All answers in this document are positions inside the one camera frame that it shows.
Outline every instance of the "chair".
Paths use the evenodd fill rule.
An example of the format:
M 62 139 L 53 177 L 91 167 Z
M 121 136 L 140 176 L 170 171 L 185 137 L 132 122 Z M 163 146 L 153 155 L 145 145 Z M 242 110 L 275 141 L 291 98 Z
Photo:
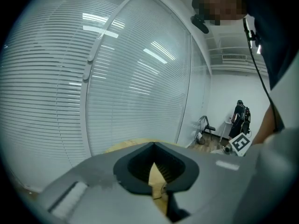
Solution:
M 206 129 L 208 129 L 208 130 L 209 130 L 209 133 L 210 133 L 210 136 L 211 136 L 211 140 L 213 140 L 213 139 L 212 139 L 212 132 L 211 132 L 211 130 L 212 130 L 212 131 L 216 131 L 216 129 L 215 129 L 214 127 L 210 126 L 210 124 L 209 124 L 209 120 L 207 119 L 207 116 L 205 116 L 205 119 L 206 119 L 207 125 L 205 126 L 205 129 L 203 130 L 203 132 L 204 132 Z

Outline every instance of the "ceiling light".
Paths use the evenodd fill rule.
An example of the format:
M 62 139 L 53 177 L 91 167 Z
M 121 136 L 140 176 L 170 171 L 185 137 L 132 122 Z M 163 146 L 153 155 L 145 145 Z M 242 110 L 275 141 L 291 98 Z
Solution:
M 157 60 L 161 61 L 162 63 L 166 64 L 167 61 L 165 61 L 164 59 L 162 59 L 161 57 L 159 57 L 157 54 L 155 54 L 154 52 L 148 50 L 148 49 L 144 49 L 144 52 L 146 52 L 147 54 L 150 54 L 152 57 L 156 58 Z
M 160 51 L 162 51 L 165 55 L 167 55 L 171 60 L 174 60 L 174 56 L 172 56 L 163 46 L 161 46 L 159 43 L 157 43 L 156 41 L 153 41 L 151 43 L 154 47 L 156 47 L 157 49 L 159 49 Z
M 146 91 L 146 90 L 143 90 L 143 89 L 139 89 L 139 88 L 136 88 L 136 87 L 132 87 L 132 86 L 129 86 L 129 88 L 132 88 L 132 89 L 136 89 L 136 90 L 140 90 L 140 91 L 145 91 L 145 92 L 149 92 L 150 93 L 150 91 Z
M 88 13 L 83 13 L 82 18 L 85 20 L 99 21 L 99 22 L 103 22 L 103 23 L 105 23 L 108 20 L 107 17 L 100 17 L 100 16 L 88 14 Z
M 74 82 L 69 82 L 70 85 L 78 85 L 78 86 L 81 86 L 82 84 L 81 83 L 74 83 Z
M 99 76 L 92 76 L 92 77 L 97 77 L 97 78 L 106 79 L 106 77 L 99 77 Z
M 104 46 L 104 45 L 101 45 L 102 47 L 105 47 L 105 48 L 109 48 L 109 49 L 111 49 L 111 50 L 115 50 L 114 48 L 112 48 L 112 47 L 108 47 L 108 46 Z
M 146 65 L 146 64 L 144 64 L 144 63 L 142 63 L 142 62 L 137 62 L 137 63 L 139 63 L 139 64 L 141 64 L 141 65 L 144 65 L 144 66 L 146 66 L 146 67 L 152 69 L 152 72 L 154 72 L 154 73 L 156 73 L 156 74 L 160 73 L 160 72 L 157 71 L 156 69 L 154 69 L 154 68 L 152 68 L 152 67 L 150 67 L 150 66 L 148 66 L 148 65 Z
M 261 54 L 261 45 L 258 45 L 257 54 Z
M 116 27 L 119 27 L 119 28 L 121 28 L 121 29 L 124 29 L 124 27 L 125 27 L 125 24 L 124 24 L 123 22 L 121 22 L 121 21 L 116 21 L 116 20 L 114 20 L 114 21 L 112 22 L 112 25 L 113 25 L 113 26 L 116 26 Z
M 90 26 L 83 26 L 83 30 L 92 31 L 92 32 L 98 32 L 98 33 L 105 32 L 105 35 L 108 35 L 108 36 L 111 36 L 111 37 L 114 37 L 114 38 L 118 38 L 118 34 L 116 34 L 114 32 L 105 31 L 102 28 L 96 28 L 96 27 L 90 27 Z

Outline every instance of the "floor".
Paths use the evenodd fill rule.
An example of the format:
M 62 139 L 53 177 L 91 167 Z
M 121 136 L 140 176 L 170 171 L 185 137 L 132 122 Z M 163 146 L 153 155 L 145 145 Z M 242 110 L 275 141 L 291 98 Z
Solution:
M 213 140 L 211 140 L 210 134 L 203 133 L 202 138 L 200 139 L 201 144 L 197 144 L 196 142 L 194 142 L 188 148 L 199 152 L 210 153 L 211 151 L 220 149 L 221 146 L 228 144 L 228 141 L 224 139 L 222 139 L 221 143 L 219 143 L 220 139 L 215 136 L 212 136 L 212 139 Z

